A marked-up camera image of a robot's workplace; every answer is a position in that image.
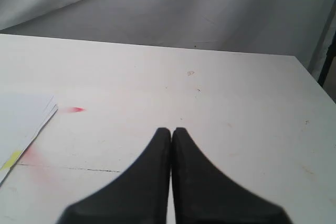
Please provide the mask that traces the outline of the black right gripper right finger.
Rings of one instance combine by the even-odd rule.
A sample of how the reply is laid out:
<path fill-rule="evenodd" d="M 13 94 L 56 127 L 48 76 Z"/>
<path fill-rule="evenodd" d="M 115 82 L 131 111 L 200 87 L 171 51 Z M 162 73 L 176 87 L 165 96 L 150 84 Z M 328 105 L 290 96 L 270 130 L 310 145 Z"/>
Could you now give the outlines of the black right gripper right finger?
<path fill-rule="evenodd" d="M 291 223 L 285 210 L 237 184 L 197 147 L 188 131 L 172 136 L 176 223 Z"/>

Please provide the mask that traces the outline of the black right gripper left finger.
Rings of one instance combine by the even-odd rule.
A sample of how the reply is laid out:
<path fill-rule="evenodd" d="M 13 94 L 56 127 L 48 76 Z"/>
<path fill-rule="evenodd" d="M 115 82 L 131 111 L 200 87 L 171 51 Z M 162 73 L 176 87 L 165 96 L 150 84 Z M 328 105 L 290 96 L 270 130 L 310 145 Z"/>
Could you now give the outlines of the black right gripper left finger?
<path fill-rule="evenodd" d="M 158 128 L 147 147 L 118 178 L 68 206 L 58 223 L 166 223 L 171 133 Z"/>

